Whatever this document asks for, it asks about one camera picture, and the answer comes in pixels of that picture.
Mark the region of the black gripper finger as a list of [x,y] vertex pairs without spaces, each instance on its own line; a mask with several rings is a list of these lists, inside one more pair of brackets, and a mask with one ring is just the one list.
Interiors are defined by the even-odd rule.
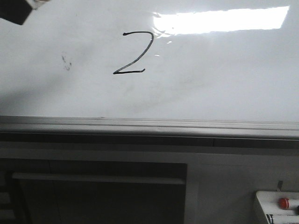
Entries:
[[0,17],[17,25],[23,25],[32,10],[26,0],[0,0]]

